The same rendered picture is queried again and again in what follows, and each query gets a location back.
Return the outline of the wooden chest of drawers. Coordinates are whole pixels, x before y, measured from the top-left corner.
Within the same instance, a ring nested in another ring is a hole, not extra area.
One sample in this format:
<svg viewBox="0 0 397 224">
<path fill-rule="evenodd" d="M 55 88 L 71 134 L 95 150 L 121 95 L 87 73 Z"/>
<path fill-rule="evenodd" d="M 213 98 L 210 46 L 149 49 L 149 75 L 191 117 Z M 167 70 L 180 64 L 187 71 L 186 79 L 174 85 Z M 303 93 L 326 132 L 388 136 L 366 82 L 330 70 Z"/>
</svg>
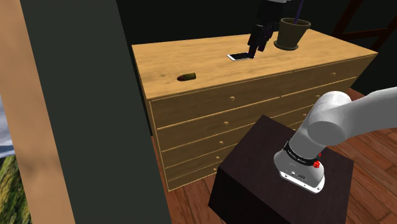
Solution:
<svg viewBox="0 0 397 224">
<path fill-rule="evenodd" d="M 134 45 L 168 190 L 214 174 L 261 116 L 297 129 L 317 99 L 346 91 L 376 52 L 314 30 L 293 51 L 269 41 L 253 59 L 246 35 Z M 190 81 L 182 74 L 195 73 Z"/>
</svg>

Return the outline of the dark olive flower pot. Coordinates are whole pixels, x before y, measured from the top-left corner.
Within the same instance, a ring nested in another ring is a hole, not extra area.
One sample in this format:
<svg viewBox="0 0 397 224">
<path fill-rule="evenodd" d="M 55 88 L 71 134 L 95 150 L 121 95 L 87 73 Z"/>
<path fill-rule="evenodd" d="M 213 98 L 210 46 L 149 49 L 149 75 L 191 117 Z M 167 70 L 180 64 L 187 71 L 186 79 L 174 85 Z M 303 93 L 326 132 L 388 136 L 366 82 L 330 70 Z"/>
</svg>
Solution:
<svg viewBox="0 0 397 224">
<path fill-rule="evenodd" d="M 298 42 L 305 32 L 311 27 L 311 23 L 294 18 L 282 18 L 279 22 L 279 31 L 274 46 L 281 50 L 293 51 L 298 48 Z"/>
</svg>

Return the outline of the white-edged black phone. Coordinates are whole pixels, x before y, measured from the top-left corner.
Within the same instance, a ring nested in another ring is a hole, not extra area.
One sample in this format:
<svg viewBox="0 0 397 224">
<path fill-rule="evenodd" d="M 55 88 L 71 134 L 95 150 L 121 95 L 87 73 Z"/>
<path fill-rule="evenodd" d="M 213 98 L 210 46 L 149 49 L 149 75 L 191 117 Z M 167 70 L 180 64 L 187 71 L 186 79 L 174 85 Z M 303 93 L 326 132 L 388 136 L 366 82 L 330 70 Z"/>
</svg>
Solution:
<svg viewBox="0 0 397 224">
<path fill-rule="evenodd" d="M 227 57 L 232 61 L 253 59 L 254 55 L 248 52 L 228 54 Z"/>
</svg>

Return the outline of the dark red wooden ladder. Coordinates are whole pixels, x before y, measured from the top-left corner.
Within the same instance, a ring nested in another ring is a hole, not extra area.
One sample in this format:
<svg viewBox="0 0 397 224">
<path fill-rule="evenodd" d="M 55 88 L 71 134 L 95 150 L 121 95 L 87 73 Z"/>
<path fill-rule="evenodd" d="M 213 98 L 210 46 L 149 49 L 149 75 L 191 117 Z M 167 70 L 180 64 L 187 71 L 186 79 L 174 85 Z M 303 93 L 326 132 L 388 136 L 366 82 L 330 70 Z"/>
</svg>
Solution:
<svg viewBox="0 0 397 224">
<path fill-rule="evenodd" d="M 378 51 L 379 48 L 386 42 L 388 37 L 390 37 L 390 35 L 397 28 L 397 14 L 385 28 L 344 32 L 363 1 L 368 0 L 349 0 L 346 9 L 344 10 L 342 16 L 340 17 L 339 21 L 332 31 L 331 36 L 344 41 L 377 37 L 376 41 L 373 43 L 370 49 L 373 51 Z"/>
</svg>

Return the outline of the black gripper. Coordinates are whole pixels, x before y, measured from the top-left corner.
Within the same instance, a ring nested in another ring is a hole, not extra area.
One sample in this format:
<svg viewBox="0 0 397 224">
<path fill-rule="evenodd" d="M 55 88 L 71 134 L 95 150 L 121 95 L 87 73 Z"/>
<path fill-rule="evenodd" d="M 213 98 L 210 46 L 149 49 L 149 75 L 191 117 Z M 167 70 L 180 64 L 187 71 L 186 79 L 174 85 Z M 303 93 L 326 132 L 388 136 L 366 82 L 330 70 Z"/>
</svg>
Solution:
<svg viewBox="0 0 397 224">
<path fill-rule="evenodd" d="M 253 27 L 247 42 L 249 45 L 248 56 L 250 59 L 254 58 L 257 49 L 260 52 L 264 51 L 273 32 L 278 28 L 278 22 L 281 19 L 283 10 L 284 3 L 271 0 L 260 0 L 257 14 L 258 23 Z"/>
</svg>

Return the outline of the purple plant stem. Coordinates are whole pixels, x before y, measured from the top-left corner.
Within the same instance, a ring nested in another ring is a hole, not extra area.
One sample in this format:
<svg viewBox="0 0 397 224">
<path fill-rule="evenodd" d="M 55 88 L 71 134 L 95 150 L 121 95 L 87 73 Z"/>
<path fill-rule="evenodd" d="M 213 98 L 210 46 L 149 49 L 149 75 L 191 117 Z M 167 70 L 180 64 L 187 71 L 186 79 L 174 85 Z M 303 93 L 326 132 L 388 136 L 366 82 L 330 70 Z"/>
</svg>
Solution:
<svg viewBox="0 0 397 224">
<path fill-rule="evenodd" d="M 305 0 L 299 0 L 298 6 L 297 6 L 297 9 L 296 9 L 296 13 L 295 13 L 295 17 L 294 17 L 294 20 L 293 20 L 293 25 L 297 25 L 298 24 L 304 1 Z"/>
</svg>

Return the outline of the dark robot stand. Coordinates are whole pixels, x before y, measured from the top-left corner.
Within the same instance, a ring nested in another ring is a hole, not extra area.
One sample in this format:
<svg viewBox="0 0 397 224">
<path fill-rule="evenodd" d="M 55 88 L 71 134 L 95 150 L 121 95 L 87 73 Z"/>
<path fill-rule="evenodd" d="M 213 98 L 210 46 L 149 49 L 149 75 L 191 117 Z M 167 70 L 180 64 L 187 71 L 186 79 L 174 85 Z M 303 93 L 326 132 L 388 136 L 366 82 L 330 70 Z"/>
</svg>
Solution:
<svg viewBox="0 0 397 224">
<path fill-rule="evenodd" d="M 317 194 L 281 178 L 274 154 L 294 134 L 267 116 L 218 167 L 208 206 L 226 224 L 345 224 L 354 162 L 325 148 Z"/>
</svg>

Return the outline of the dark door with tan frame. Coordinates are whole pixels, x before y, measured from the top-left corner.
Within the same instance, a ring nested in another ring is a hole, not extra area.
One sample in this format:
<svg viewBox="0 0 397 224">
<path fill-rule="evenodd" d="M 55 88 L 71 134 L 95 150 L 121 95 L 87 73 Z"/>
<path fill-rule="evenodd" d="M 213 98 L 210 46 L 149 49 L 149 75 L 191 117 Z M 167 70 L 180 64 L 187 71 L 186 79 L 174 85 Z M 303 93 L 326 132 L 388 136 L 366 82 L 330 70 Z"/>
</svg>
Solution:
<svg viewBox="0 0 397 224">
<path fill-rule="evenodd" d="M 171 224 L 116 0 L 0 0 L 0 94 L 33 224 Z"/>
</svg>

